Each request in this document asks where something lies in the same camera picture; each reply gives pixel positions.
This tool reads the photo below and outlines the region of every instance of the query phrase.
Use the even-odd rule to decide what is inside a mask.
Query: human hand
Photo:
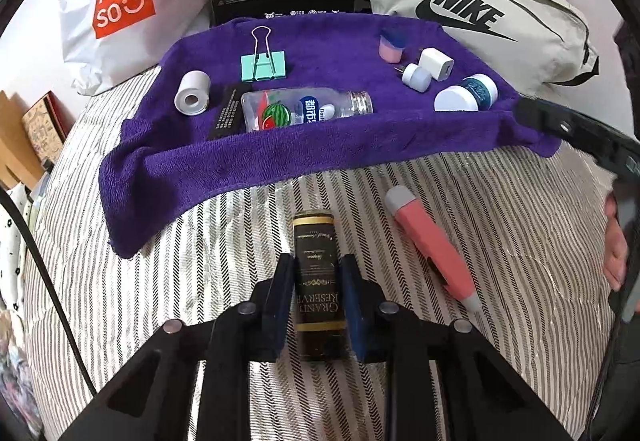
[[[604,233],[604,276],[607,277],[613,291],[619,291],[626,277],[626,245],[625,234],[620,227],[616,213],[618,205],[613,192],[604,201],[604,214],[607,216],[607,228]],[[640,303],[636,307],[640,313]]]

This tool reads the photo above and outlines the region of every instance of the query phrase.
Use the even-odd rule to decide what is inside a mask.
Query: watermelon label
[[[291,111],[282,104],[271,104],[262,113],[261,129],[287,127],[291,123]]]

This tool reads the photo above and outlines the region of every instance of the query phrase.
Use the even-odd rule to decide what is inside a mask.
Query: bottle cap
[[[389,189],[385,195],[385,205],[392,215],[396,215],[403,206],[408,205],[415,196],[404,185],[397,185]]]
[[[451,86],[436,95],[433,108],[436,111],[477,111],[478,102],[464,87]]]
[[[366,91],[350,91],[351,95],[351,107],[353,108],[353,114],[371,114],[373,113],[373,103],[369,93]]]

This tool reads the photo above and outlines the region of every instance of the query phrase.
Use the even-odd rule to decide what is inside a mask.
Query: white jar lid
[[[477,111],[478,102],[464,87],[451,86],[436,95],[433,108],[436,111]]]

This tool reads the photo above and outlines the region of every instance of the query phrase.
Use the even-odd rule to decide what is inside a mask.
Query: white usb charger
[[[427,69],[431,73],[431,77],[437,82],[442,82],[449,78],[453,64],[454,60],[451,57],[434,47],[423,49],[418,61],[418,66]]]

